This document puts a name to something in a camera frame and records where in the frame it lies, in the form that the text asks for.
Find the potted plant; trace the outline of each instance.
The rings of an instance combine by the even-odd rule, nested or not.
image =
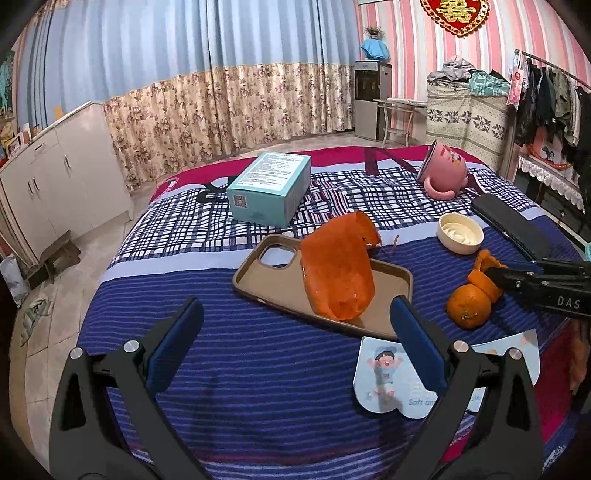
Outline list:
[[[368,33],[369,38],[382,38],[384,36],[381,27],[365,27],[365,31]]]

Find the blue gripper pad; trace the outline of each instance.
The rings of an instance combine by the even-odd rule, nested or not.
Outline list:
[[[203,305],[193,299],[150,357],[145,385],[154,395],[170,386],[174,374],[203,326],[204,317]]]
[[[390,304],[390,323],[425,388],[443,395],[447,390],[445,360],[402,295]]]

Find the light blue box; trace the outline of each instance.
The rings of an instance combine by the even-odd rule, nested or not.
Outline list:
[[[310,186],[310,156],[263,152],[228,187],[234,220],[285,228]]]

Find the tile floor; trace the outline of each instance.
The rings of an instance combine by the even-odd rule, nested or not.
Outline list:
[[[240,156],[232,158],[255,157],[262,150],[288,153],[353,145],[376,147],[381,143],[363,140],[350,133],[321,135],[243,151]],[[391,141],[387,146],[397,148],[402,145]],[[148,206],[156,186],[168,177],[170,175],[163,176],[134,192],[133,220],[123,223],[120,218],[114,219],[78,239],[76,243],[82,252],[80,263],[63,272],[54,285],[41,285],[33,290],[18,313],[10,351],[12,422],[25,445],[48,470],[51,413],[67,355],[76,346],[80,327],[101,275]],[[41,289],[54,300],[53,312],[39,321],[29,341],[21,346],[23,311],[37,298]]]

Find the bed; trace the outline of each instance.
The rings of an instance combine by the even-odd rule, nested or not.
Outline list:
[[[413,305],[449,338],[476,344],[536,328],[541,375],[535,386],[546,463],[576,431],[570,411],[570,330],[563,317],[525,310],[509,295],[484,327],[465,332],[444,306],[465,282],[474,257],[445,250],[436,220],[470,215],[474,196],[492,192],[548,237],[555,258],[579,258],[543,211],[486,165],[462,153],[470,177],[451,202],[429,199],[416,180],[427,147],[343,147],[307,152],[311,186],[283,230],[232,221],[225,186],[253,159],[180,173],[162,184],[104,274],[79,336],[89,353],[118,348],[171,316],[194,295],[204,304],[203,329],[170,388],[157,395],[183,442],[216,479],[368,479],[400,461],[420,420],[364,410],[353,395],[360,339],[313,326],[238,296],[232,275],[269,233],[303,237],[333,216],[363,210],[387,239],[376,258],[414,275]],[[523,260],[499,232],[485,228],[484,248]],[[118,393],[119,425],[135,455],[149,459]],[[446,459],[457,456],[473,423],[466,414]]]

